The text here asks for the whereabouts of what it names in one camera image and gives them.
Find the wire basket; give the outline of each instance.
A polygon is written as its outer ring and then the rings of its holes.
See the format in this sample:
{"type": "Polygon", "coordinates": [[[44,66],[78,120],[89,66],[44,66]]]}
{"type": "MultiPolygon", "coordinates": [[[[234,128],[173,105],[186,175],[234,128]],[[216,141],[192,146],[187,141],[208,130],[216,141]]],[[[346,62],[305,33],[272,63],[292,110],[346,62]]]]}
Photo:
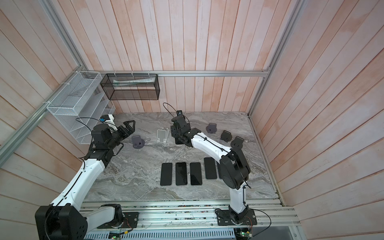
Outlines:
{"type": "Polygon", "coordinates": [[[101,87],[109,100],[158,100],[159,81],[156,74],[108,73],[101,87]]]}
{"type": "Polygon", "coordinates": [[[79,115],[101,80],[98,72],[78,72],[51,101],[48,111],[53,115],[79,115]]]}

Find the white mesh shelf rack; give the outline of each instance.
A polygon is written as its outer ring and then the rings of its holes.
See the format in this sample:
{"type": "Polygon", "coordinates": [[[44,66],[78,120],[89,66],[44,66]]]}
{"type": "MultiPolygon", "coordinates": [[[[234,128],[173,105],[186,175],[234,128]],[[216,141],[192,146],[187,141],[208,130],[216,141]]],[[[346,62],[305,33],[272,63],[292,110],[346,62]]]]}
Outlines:
{"type": "Polygon", "coordinates": [[[99,119],[115,111],[112,102],[103,100],[104,92],[95,93],[101,79],[99,72],[78,72],[47,107],[80,144],[91,143],[88,127],[93,129],[98,121],[90,118],[99,119]]]}

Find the wooden wall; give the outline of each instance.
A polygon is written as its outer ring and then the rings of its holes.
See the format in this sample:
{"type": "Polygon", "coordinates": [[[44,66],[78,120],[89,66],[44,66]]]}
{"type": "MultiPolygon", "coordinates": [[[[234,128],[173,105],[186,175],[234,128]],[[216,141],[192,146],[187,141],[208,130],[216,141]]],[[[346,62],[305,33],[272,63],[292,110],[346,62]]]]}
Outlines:
{"type": "MultiPolygon", "coordinates": [[[[262,70],[297,0],[52,0],[91,70],[262,70]]],[[[117,112],[248,111],[258,77],[160,78],[117,112]]]]}
{"type": "MultiPolygon", "coordinates": [[[[0,1],[0,144],[77,64],[36,0],[0,1]]],[[[38,239],[35,211],[75,175],[87,147],[48,115],[0,169],[3,239],[38,239]]]]}
{"type": "Polygon", "coordinates": [[[252,116],[308,239],[384,237],[383,13],[308,1],[252,116]]]}

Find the robotic arm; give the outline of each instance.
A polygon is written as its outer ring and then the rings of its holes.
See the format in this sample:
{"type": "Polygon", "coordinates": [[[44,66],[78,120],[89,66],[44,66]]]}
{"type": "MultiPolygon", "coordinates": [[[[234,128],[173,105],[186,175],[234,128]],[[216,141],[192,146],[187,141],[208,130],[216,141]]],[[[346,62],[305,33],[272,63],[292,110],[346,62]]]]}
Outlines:
{"type": "Polygon", "coordinates": [[[234,224],[241,224],[248,212],[245,206],[245,185],[250,173],[241,150],[243,139],[236,137],[231,142],[232,148],[224,146],[207,137],[199,129],[191,128],[182,111],[177,111],[176,114],[176,117],[172,118],[171,126],[175,143],[200,149],[220,164],[223,181],[230,188],[229,217],[234,224]]]}
{"type": "Polygon", "coordinates": [[[41,206],[36,211],[35,219],[40,240],[83,239],[89,231],[104,223],[113,228],[122,226],[124,219],[119,204],[102,205],[85,216],[79,213],[93,182],[114,156],[113,149],[122,145],[121,141],[135,131],[135,121],[126,121],[125,127],[116,127],[113,119],[111,114],[100,118],[104,123],[96,125],[91,131],[93,141],[80,170],[49,206],[41,206]]]}

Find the marble tabletop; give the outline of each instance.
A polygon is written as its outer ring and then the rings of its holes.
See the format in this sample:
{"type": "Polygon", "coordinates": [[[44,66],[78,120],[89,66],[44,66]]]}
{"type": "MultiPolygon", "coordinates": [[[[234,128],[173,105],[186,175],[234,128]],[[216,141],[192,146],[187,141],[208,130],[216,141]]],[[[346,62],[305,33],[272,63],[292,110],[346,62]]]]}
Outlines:
{"type": "MultiPolygon", "coordinates": [[[[246,189],[247,199],[276,198],[271,180],[266,171],[260,150],[251,131],[248,116],[241,112],[194,112],[184,113],[191,127],[200,129],[213,140],[230,146],[230,143],[220,140],[223,130],[230,131],[235,136],[244,139],[243,152],[251,168],[248,184],[252,189],[246,189]],[[217,132],[208,134],[205,127],[208,123],[217,124],[217,132]]],[[[123,140],[121,152],[112,158],[103,173],[97,178],[89,190],[85,201],[146,201],[146,200],[197,200],[197,199],[229,199],[229,187],[219,178],[205,179],[204,158],[209,157],[201,150],[176,145],[175,139],[168,135],[167,142],[157,141],[157,130],[170,128],[171,115],[167,113],[124,113],[115,116],[115,124],[119,126],[124,121],[135,120],[136,131],[132,136],[140,135],[145,140],[145,146],[134,149],[132,140],[123,140]],[[173,163],[172,185],[160,186],[161,164],[173,163]],[[176,186],[175,163],[186,162],[188,184],[176,186]],[[190,184],[189,164],[200,162],[203,184],[190,184]]]]}

